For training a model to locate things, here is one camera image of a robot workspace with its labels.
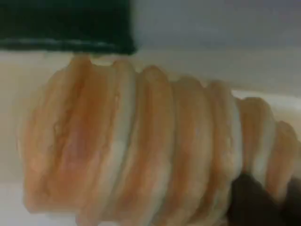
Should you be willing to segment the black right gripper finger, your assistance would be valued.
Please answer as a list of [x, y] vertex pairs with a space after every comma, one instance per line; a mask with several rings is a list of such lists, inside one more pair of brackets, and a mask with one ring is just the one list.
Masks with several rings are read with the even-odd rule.
[[231, 187], [227, 211], [231, 226], [281, 226], [276, 203], [252, 176], [241, 174]]
[[292, 178], [288, 184], [283, 216], [287, 226], [301, 226], [301, 180], [299, 178]]

